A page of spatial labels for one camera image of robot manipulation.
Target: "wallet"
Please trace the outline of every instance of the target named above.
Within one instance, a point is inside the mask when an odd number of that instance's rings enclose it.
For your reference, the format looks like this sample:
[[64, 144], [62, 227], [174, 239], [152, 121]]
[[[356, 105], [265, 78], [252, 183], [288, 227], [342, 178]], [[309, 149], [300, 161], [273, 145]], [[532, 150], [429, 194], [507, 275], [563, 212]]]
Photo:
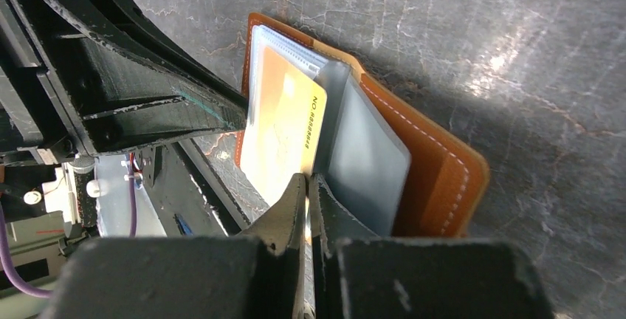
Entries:
[[[386, 89], [353, 55], [260, 13], [248, 18], [241, 85], [251, 100], [249, 119], [257, 81], [252, 45], [259, 44], [253, 31], [278, 50], [289, 45], [285, 38], [292, 41], [285, 58], [327, 91], [313, 172], [324, 175], [339, 202], [382, 236], [464, 235], [489, 183], [478, 152]], [[247, 131], [237, 133], [240, 167]]]

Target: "brown leather wallet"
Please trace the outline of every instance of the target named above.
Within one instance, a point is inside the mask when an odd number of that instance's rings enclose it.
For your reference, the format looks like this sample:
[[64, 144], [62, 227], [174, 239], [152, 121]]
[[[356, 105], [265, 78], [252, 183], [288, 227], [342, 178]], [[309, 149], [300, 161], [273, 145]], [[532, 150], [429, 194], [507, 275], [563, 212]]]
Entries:
[[[387, 90], [353, 56], [260, 13], [248, 17], [241, 91], [248, 96], [250, 35], [266, 25], [330, 58], [347, 63], [360, 87], [411, 153], [411, 166], [393, 226], [395, 236], [461, 236], [489, 183], [486, 160], [467, 144]], [[239, 166], [244, 132], [237, 134]]]

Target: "yellow card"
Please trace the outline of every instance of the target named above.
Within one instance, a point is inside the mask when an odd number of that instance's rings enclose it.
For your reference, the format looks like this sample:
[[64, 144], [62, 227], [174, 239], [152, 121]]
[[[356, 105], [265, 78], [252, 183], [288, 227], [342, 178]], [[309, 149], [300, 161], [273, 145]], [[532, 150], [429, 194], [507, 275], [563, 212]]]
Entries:
[[262, 61], [260, 109], [244, 135], [241, 170], [273, 205], [293, 174], [311, 176], [326, 91], [269, 47]]

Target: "tabletop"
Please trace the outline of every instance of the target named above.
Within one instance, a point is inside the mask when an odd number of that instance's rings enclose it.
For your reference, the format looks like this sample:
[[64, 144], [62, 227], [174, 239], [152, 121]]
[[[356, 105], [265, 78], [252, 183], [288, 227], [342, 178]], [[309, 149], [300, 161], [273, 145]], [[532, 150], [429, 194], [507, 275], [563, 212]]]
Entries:
[[[353, 53], [489, 161], [472, 236], [524, 249], [558, 318], [625, 316], [626, 0], [135, 1], [237, 88], [252, 11]], [[261, 214], [234, 135], [196, 141]]]

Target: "white knob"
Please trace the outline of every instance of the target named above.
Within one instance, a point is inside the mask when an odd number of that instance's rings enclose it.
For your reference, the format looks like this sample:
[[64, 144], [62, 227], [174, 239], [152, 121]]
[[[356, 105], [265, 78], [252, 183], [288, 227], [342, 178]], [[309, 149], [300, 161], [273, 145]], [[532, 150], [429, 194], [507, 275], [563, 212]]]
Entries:
[[87, 182], [87, 194], [95, 199], [100, 197], [100, 184], [97, 180]]
[[27, 205], [36, 205], [42, 198], [43, 196], [39, 191], [28, 191], [24, 194], [24, 202], [26, 202]]

